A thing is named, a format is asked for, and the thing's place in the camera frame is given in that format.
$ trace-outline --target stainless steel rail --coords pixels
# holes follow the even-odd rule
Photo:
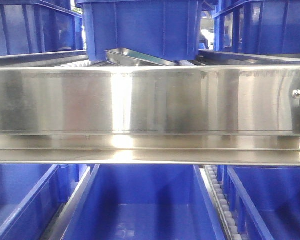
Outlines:
[[[300,165],[300,65],[0,68],[0,163]]]

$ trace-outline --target metal tray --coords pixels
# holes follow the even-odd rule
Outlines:
[[[127,48],[106,50],[107,61],[114,65],[126,67],[166,66],[174,67],[176,63],[158,57],[132,51]]]

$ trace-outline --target blue plastic bin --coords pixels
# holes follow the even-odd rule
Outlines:
[[[300,54],[300,0],[220,0],[216,51]]]
[[[225,240],[198,166],[96,166],[63,240]]]
[[[300,240],[300,167],[228,167],[228,201],[249,240]]]
[[[61,205],[58,169],[0,164],[0,240],[40,238]]]
[[[87,52],[126,48],[158,58],[194,60],[203,0],[77,0],[82,5]]]
[[[0,56],[82,50],[82,22],[41,0],[0,0]]]

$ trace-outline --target screw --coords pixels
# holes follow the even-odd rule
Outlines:
[[[292,97],[294,99],[299,99],[300,98],[300,89],[295,89],[292,91]]]

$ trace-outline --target metal bar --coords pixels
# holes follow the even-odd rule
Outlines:
[[[85,50],[0,56],[0,68],[45,67],[85,59]]]
[[[0,68],[0,163],[300,166],[300,65]]]

